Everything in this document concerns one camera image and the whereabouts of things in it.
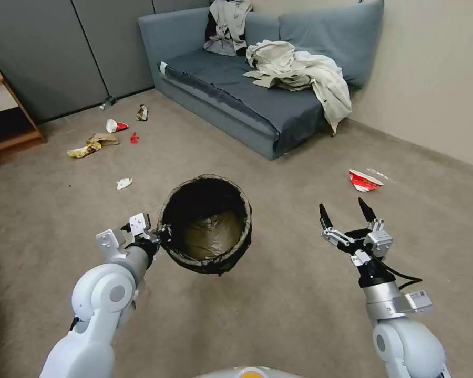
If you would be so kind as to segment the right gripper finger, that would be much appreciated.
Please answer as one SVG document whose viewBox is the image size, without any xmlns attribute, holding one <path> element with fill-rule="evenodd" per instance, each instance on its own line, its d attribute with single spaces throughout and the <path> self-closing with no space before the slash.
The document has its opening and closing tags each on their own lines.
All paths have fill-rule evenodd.
<svg viewBox="0 0 473 378">
<path fill-rule="evenodd" d="M 331 219 L 322 203 L 319 203 L 322 237 L 332 245 L 350 245 L 352 239 L 334 228 Z"/>
<path fill-rule="evenodd" d="M 380 232 L 383 230 L 383 220 L 377 218 L 373 209 L 361 198 L 358 198 L 358 203 L 363 213 L 365 220 L 368 222 L 365 228 L 360 229 L 362 232 Z"/>
</svg>

